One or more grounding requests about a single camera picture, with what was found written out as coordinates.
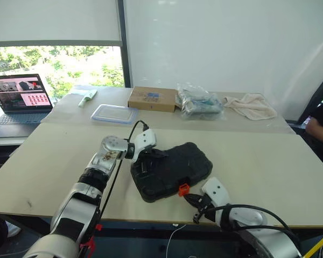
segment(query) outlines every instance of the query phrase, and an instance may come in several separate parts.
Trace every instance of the plastic bag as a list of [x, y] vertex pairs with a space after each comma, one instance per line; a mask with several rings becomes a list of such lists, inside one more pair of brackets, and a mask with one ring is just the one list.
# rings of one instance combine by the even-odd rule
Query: plastic bag
[[223, 113], [223, 106], [215, 93], [202, 87], [178, 85], [176, 103], [181, 108], [181, 116], [186, 120], [216, 120]]

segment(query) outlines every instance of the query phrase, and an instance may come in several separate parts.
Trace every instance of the cardboard box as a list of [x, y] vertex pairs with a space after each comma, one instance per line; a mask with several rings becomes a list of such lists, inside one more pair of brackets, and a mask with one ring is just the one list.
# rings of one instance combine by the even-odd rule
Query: cardboard box
[[174, 89], [134, 87], [128, 100], [128, 107], [173, 112], [176, 94], [177, 91]]

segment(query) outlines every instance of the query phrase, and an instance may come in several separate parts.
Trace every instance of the laptop keyboard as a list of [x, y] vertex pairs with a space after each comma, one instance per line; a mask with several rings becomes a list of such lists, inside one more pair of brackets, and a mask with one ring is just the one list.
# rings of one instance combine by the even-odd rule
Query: laptop keyboard
[[0, 125], [9, 124], [39, 124], [48, 113], [34, 114], [4, 114], [0, 117]]

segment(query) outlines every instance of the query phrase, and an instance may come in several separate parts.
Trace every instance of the laptop screen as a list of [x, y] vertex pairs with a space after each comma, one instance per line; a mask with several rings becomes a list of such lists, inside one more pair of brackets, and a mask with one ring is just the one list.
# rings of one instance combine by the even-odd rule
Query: laptop screen
[[38, 74], [0, 76], [0, 107], [4, 112], [51, 110]]

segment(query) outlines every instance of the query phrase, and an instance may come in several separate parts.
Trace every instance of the laptop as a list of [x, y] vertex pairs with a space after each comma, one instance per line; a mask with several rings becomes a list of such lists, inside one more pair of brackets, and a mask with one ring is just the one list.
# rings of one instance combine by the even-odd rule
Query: laptop
[[0, 138], [27, 137], [53, 106], [38, 74], [0, 76]]

